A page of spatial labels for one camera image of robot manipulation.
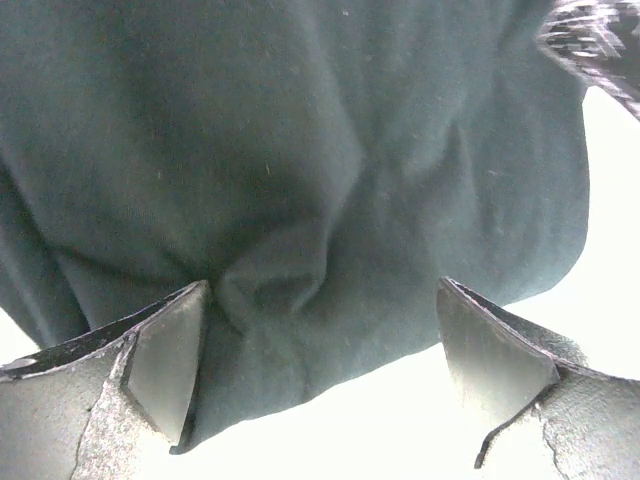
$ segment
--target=garment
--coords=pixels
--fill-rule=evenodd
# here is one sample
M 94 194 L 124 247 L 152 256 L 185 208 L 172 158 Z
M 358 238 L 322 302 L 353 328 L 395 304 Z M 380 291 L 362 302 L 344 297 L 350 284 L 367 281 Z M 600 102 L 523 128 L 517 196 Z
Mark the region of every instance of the garment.
M 215 291 L 183 451 L 438 342 L 582 250 L 550 1 L 0 4 L 0 305 L 41 347 Z

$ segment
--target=white background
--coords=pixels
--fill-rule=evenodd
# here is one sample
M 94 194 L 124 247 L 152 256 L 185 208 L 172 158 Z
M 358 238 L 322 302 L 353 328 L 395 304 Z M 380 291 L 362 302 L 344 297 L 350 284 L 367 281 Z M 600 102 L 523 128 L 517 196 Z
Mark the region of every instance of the white background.
M 589 91 L 584 111 L 591 168 L 587 246 L 557 287 L 509 309 L 579 341 L 594 368 L 640 378 L 640 123 L 597 89 Z M 2 315 L 0 364 L 35 350 Z M 160 455 L 145 478 L 464 478 L 458 469 L 466 465 L 453 448 L 463 427 L 455 423 L 449 387 L 437 346 L 307 405 L 240 424 L 188 455 Z

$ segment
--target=dark green cloth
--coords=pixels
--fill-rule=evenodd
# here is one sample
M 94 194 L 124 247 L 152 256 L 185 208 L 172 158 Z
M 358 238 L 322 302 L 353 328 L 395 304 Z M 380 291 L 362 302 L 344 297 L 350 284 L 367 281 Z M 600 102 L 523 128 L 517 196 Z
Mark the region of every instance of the dark green cloth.
M 437 343 L 442 275 L 551 288 L 588 166 L 550 4 L 0 2 L 0 305 L 47 347 L 209 280 L 190 448 Z

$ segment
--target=black fabric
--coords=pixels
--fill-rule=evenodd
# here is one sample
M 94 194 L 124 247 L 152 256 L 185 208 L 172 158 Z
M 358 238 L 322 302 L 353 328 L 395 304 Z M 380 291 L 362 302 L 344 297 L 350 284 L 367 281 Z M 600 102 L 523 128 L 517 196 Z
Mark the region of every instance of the black fabric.
M 549 289 L 588 212 L 550 3 L 0 3 L 0 209 L 37 233 L 2 224 L 0 304 L 44 347 L 208 280 L 190 448 L 438 342 L 442 275 Z

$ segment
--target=cloth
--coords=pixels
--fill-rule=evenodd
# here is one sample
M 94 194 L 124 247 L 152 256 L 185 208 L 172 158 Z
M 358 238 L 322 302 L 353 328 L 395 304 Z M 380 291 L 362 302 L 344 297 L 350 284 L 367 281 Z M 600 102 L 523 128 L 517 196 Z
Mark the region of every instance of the cloth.
M 437 343 L 443 275 L 553 287 L 589 182 L 551 6 L 1 2 L 0 306 L 47 347 L 208 280 L 186 451 Z

